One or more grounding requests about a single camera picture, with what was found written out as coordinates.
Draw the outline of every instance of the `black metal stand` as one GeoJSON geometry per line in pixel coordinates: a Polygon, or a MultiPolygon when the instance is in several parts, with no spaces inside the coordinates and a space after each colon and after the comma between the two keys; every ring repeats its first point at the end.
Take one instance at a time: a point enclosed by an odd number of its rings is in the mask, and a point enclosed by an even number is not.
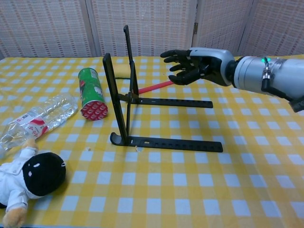
{"type": "Polygon", "coordinates": [[[149,137],[136,137],[129,135],[131,104],[213,108],[213,103],[210,101],[193,101],[193,100],[161,99],[161,98],[154,99],[154,98],[139,97],[135,63],[133,61],[133,56],[132,56],[128,25],[125,25],[123,29],[126,37],[129,63],[131,68],[130,91],[128,94],[122,95],[118,93],[110,53],[106,53],[106,55],[103,58],[104,71],[108,82],[109,91],[111,94],[111,99],[114,107],[114,112],[120,131],[120,135],[117,135],[114,132],[111,133],[110,140],[112,144],[118,146],[138,146],[138,147],[174,149],[174,150],[223,152],[223,147],[221,142],[149,138],[149,137]],[[124,118],[123,118],[124,116],[123,116],[120,101],[125,101],[128,103],[126,125],[124,122],[124,118]]]}

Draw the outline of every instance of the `green can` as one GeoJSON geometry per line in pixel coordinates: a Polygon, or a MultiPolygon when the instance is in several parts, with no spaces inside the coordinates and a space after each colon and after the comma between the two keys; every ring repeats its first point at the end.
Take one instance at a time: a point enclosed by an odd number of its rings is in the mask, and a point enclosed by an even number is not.
{"type": "Polygon", "coordinates": [[[105,103],[98,73],[92,68],[84,68],[78,73],[81,98],[81,114],[88,120],[100,120],[107,116],[108,107],[105,103]]]}

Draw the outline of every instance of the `plush doll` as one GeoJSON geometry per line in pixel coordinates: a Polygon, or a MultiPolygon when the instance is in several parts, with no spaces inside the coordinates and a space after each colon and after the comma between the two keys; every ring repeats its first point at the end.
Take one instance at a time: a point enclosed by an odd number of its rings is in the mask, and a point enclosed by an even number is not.
{"type": "Polygon", "coordinates": [[[4,228],[20,228],[27,215],[28,200],[55,191],[65,180],[66,165],[56,154],[38,154],[34,139],[27,140],[20,156],[0,166],[0,208],[6,209],[4,228]]]}

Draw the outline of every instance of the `doll head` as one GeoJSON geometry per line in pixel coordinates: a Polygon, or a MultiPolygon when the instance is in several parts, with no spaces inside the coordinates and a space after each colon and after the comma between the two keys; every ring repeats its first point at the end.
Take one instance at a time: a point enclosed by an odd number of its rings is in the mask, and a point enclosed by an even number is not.
{"type": "Polygon", "coordinates": [[[28,190],[36,196],[46,196],[65,180],[66,166],[61,157],[47,152],[31,157],[22,168],[28,190]]]}

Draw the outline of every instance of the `plastic bottle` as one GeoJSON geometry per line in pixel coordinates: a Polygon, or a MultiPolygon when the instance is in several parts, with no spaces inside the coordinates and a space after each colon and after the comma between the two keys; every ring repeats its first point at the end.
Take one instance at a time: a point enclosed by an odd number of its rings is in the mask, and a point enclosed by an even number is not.
{"type": "Polygon", "coordinates": [[[0,137],[0,157],[11,148],[21,146],[28,138],[37,139],[50,132],[77,110],[77,101],[70,93],[58,94],[33,107],[5,127],[0,137]]]}

